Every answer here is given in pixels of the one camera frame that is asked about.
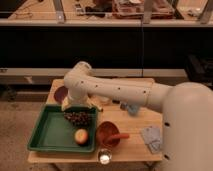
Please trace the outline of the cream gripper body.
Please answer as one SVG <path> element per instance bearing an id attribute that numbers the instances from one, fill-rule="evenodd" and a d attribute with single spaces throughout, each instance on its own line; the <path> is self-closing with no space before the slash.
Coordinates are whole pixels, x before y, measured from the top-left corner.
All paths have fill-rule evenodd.
<path id="1" fill-rule="evenodd" d="M 68 97 L 65 97 L 62 100 L 61 104 L 61 110 L 65 111 L 71 107 L 92 107 L 91 101 L 86 98 L 86 99 L 69 99 Z"/>

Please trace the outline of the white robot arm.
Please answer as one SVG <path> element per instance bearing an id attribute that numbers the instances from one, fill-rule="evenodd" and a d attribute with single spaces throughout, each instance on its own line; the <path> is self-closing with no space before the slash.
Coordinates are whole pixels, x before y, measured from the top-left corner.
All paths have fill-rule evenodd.
<path id="1" fill-rule="evenodd" d="M 90 94 L 162 115 L 162 171 L 213 171 L 213 90 L 196 82 L 175 86 L 98 78 L 80 61 L 64 76 L 62 107 L 88 106 Z"/>

